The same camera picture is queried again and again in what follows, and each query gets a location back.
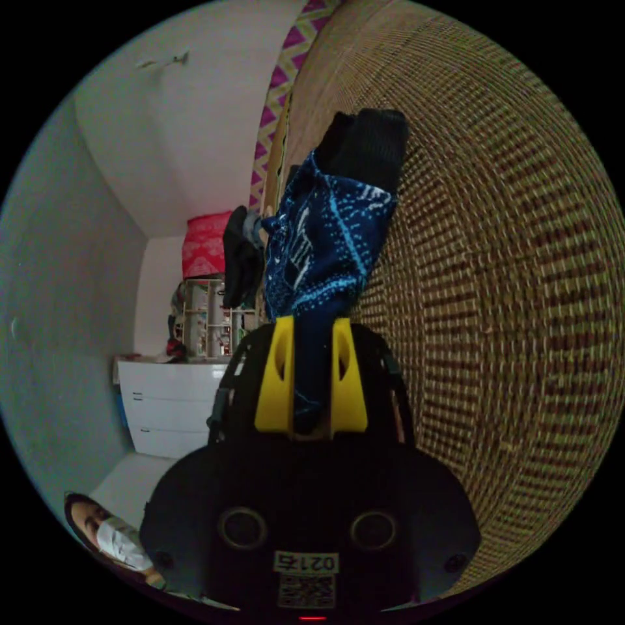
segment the qr code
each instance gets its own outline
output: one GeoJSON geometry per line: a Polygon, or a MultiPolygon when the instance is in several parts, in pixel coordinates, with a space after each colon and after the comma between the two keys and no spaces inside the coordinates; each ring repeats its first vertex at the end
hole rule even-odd
{"type": "Polygon", "coordinates": [[[278,607],[334,608],[334,575],[281,575],[278,607]]]}

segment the red pillow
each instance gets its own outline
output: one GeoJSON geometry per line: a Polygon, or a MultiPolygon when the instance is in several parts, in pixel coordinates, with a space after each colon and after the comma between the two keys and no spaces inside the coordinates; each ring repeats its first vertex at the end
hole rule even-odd
{"type": "Polygon", "coordinates": [[[182,277],[225,273],[223,231],[232,212],[194,217],[187,222],[182,244],[182,277]]]}

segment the drawer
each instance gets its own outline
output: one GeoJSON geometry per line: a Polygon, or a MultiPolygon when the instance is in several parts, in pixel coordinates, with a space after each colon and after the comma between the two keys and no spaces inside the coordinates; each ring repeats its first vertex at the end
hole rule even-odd
{"type": "Polygon", "coordinates": [[[161,456],[162,458],[181,458],[178,432],[163,432],[162,430],[131,426],[130,434],[135,450],[140,454],[161,456]]]}
{"type": "Polygon", "coordinates": [[[126,408],[126,420],[131,427],[207,432],[213,402],[170,401],[133,396],[126,408]]]}
{"type": "Polygon", "coordinates": [[[131,427],[130,434],[138,453],[162,458],[183,458],[208,443],[208,429],[200,434],[131,427]]]}
{"type": "Polygon", "coordinates": [[[120,362],[119,382],[124,398],[210,401],[215,397],[227,364],[157,365],[120,362]]]}
{"type": "Polygon", "coordinates": [[[190,454],[196,449],[204,447],[208,443],[208,428],[201,434],[198,432],[179,432],[180,435],[180,457],[190,454]]]}

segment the ceiling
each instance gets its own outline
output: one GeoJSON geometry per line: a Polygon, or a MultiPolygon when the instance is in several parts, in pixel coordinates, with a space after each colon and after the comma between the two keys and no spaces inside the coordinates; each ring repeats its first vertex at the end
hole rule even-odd
{"type": "Polygon", "coordinates": [[[75,93],[87,146],[148,237],[247,205],[260,114],[305,0],[221,0],[116,51],[75,93]],[[186,64],[138,69],[189,51],[186,64]]]}

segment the white face mask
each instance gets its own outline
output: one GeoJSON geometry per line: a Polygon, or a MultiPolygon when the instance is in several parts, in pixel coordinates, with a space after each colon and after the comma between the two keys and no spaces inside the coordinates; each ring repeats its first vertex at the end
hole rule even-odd
{"type": "Polygon", "coordinates": [[[100,551],[137,571],[154,565],[139,541],[139,531],[116,516],[100,524],[96,534],[100,551]]]}

